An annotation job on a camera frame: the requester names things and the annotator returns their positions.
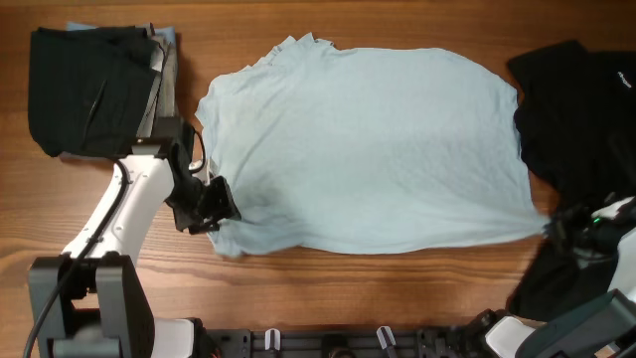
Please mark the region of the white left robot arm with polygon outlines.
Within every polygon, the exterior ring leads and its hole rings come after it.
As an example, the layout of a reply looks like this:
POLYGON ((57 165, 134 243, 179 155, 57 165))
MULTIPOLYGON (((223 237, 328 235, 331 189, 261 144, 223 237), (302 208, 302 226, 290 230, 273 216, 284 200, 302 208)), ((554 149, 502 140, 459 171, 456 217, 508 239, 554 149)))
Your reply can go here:
POLYGON ((82 231, 29 270, 34 324, 23 354, 43 357, 219 357, 198 318, 155 317, 136 262, 157 211, 178 231, 215 231, 239 209, 222 176, 198 176, 177 142, 143 139, 112 155, 109 185, 82 231))

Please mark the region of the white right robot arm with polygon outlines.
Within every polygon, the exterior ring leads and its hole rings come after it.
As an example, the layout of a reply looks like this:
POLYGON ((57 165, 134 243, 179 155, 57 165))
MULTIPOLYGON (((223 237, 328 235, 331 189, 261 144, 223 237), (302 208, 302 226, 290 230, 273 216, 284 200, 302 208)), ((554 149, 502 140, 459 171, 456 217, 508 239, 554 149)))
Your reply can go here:
POLYGON ((494 357, 635 354, 635 200, 557 212, 545 242, 483 333, 494 357))

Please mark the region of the light blue t-shirt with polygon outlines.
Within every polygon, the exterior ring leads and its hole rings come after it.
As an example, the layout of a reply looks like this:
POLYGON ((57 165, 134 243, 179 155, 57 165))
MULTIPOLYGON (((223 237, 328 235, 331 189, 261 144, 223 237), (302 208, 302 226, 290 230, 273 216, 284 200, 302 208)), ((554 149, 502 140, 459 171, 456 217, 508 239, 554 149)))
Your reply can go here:
POLYGON ((196 112, 239 218, 223 256, 305 247, 400 254, 539 233, 516 90, 442 49, 287 38, 210 83, 196 112))

